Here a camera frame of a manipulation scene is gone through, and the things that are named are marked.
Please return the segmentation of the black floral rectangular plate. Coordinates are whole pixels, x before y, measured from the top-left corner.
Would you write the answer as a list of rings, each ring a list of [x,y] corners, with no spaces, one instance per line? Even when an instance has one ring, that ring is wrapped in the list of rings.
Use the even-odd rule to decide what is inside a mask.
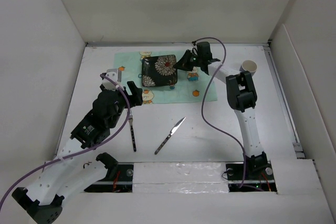
[[[142,59],[141,83],[143,87],[163,87],[177,84],[175,55],[163,55]]]

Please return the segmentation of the purple cup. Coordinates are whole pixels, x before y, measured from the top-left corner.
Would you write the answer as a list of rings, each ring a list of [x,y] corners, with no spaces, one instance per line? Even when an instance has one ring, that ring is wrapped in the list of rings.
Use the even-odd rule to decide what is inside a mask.
[[[240,72],[248,71],[253,76],[257,71],[257,64],[252,60],[245,60],[240,65]]]

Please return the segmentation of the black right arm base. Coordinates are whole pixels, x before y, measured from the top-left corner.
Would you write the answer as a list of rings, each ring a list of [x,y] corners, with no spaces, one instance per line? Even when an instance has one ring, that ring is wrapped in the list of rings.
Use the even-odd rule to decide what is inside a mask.
[[[225,171],[222,173],[222,179],[227,181],[230,193],[237,192],[277,192],[273,169],[270,163],[265,168],[250,174],[246,171],[244,183],[243,163],[233,162],[225,165]]]

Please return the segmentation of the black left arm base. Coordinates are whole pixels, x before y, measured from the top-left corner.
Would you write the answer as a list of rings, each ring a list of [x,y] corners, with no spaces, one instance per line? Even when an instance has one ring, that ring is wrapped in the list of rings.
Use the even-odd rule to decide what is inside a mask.
[[[120,163],[115,172],[108,171],[106,177],[89,187],[86,193],[131,193],[133,187],[134,164]]]

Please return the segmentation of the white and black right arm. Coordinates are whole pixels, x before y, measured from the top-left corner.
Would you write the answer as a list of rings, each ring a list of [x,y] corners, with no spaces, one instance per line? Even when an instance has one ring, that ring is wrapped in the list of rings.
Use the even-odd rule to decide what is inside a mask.
[[[226,85],[226,96],[229,107],[237,116],[242,135],[238,144],[243,152],[243,171],[241,181],[254,179],[268,165],[267,155],[261,145],[256,123],[257,92],[253,75],[249,71],[237,71],[224,66],[227,50],[224,50],[223,60],[213,58],[210,43],[204,38],[192,42],[193,49],[187,50],[174,68],[191,71],[200,68],[211,77],[210,82],[217,79]]]

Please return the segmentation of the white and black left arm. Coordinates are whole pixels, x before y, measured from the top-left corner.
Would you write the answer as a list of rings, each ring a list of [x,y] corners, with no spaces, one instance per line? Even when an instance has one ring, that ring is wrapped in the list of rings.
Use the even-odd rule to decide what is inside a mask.
[[[130,93],[111,79],[111,86],[100,86],[101,92],[93,101],[92,109],[70,134],[59,155],[40,166],[43,172],[27,187],[14,184],[12,198],[36,223],[53,223],[61,214],[65,202],[92,185],[105,179],[112,180],[118,172],[118,161],[110,154],[98,154],[96,159],[77,176],[71,173],[82,162],[84,154],[91,152],[118,135],[110,133],[124,110],[142,105],[142,89],[133,81],[127,83]]]

